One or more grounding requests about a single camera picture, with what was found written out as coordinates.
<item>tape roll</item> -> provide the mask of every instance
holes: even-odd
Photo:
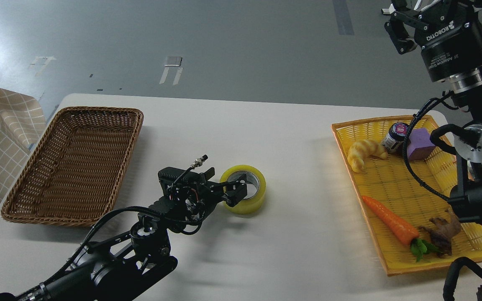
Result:
[[[256,193],[253,196],[246,196],[235,207],[230,207],[224,202],[224,207],[236,214],[256,212],[264,203],[266,188],[265,178],[258,169],[248,165],[237,165],[226,170],[222,174],[222,177],[220,177],[220,181],[235,181],[241,175],[246,175],[247,184],[254,185],[254,187],[256,187]]]

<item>toy croissant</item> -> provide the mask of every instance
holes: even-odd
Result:
[[[383,145],[371,139],[355,141],[349,148],[347,161],[355,173],[364,171],[364,160],[369,156],[387,159],[388,153]]]

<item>brown object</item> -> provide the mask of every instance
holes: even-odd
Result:
[[[93,225],[113,209],[142,120],[138,109],[59,111],[8,194],[3,219]]]
[[[442,217],[433,217],[429,219],[429,221],[436,226],[435,230],[423,226],[419,227],[420,229],[429,232],[432,244],[437,246],[440,250],[438,255],[451,255],[451,238],[461,231],[459,218],[449,209],[446,209],[446,212],[451,216],[451,222],[448,222]]]
[[[352,171],[361,173],[364,171],[364,160],[369,156],[376,156],[381,159],[387,159],[388,153],[384,146],[377,141],[371,139],[363,139],[355,141],[349,148],[347,161],[350,164]]]

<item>robotiq logo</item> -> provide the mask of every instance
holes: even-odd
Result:
[[[455,29],[455,25],[453,25],[453,21],[449,22],[449,25],[440,29],[439,31],[433,33],[432,35],[430,36],[427,36],[427,40],[430,41],[434,38],[436,38],[437,36],[441,35],[441,34],[444,34],[448,31],[450,31],[451,29]]]

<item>purple sponge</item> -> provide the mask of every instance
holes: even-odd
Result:
[[[425,160],[433,152],[435,145],[429,136],[426,128],[417,128],[410,133],[410,143],[407,146],[409,161]]]

